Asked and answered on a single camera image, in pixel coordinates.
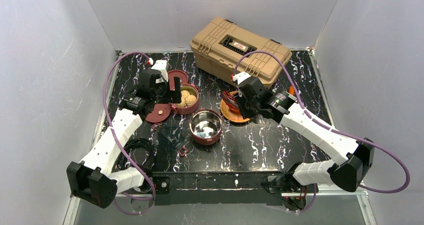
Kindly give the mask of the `steamed bun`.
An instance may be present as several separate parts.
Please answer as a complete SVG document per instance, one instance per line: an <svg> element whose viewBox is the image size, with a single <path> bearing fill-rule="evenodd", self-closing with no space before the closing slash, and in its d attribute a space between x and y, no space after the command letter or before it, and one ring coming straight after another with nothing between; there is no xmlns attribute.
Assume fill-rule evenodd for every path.
<svg viewBox="0 0 424 225"><path fill-rule="evenodd" d="M191 95L191 93L188 90L181 90L181 97L182 98L185 98L189 95Z"/></svg>
<svg viewBox="0 0 424 225"><path fill-rule="evenodd" d="M176 107L178 107L178 108L185 108L185 107L186 107L186 101L185 101L185 98L184 98L184 97L182 97L182 98L181 98L181 102L180 102L180 103L176 103L176 104L175 104L175 106L176 106Z"/></svg>
<svg viewBox="0 0 424 225"><path fill-rule="evenodd" d="M197 97L195 95L189 94L184 98L185 106L190 107L194 105L197 101Z"/></svg>

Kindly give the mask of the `steamed bun front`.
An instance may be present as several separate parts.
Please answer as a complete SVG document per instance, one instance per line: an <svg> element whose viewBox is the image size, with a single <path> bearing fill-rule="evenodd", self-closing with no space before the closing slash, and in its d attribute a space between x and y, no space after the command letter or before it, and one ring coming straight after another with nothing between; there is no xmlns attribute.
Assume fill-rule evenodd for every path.
<svg viewBox="0 0 424 225"><path fill-rule="evenodd" d="M176 103L176 104L175 104L175 106L176 106L176 107L178 107L178 108L185 108L185 107L186 107L186 101L185 101L185 98L184 98L184 97L182 97L182 98L181 98L181 102L180 102L180 103Z"/></svg>

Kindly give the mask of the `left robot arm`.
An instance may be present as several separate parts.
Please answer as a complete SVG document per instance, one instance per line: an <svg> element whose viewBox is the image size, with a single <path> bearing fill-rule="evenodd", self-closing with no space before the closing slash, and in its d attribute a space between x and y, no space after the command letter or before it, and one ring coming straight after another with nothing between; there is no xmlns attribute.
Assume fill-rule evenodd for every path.
<svg viewBox="0 0 424 225"><path fill-rule="evenodd" d="M142 125L155 105L179 100L169 85L165 68L154 65L145 69L134 90L127 93L117 109L111 125L80 162L72 161L66 174L71 194L102 209L119 193L140 187L147 175L135 167L113 172L114 164L132 134Z"/></svg>

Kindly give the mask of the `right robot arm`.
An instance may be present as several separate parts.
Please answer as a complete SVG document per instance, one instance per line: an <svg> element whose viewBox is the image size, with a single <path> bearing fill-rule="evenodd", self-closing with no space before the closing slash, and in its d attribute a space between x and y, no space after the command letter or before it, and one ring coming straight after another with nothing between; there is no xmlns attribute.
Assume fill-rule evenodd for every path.
<svg viewBox="0 0 424 225"><path fill-rule="evenodd" d="M264 182L269 191L292 190L312 185L336 185L355 192L371 168L374 148L364 142L338 134L328 126L314 122L314 117L301 108L297 98L287 91L272 92L259 78L241 72L232 75L238 93L234 96L243 118L261 115L290 128L324 151L329 160L297 162L282 177Z"/></svg>

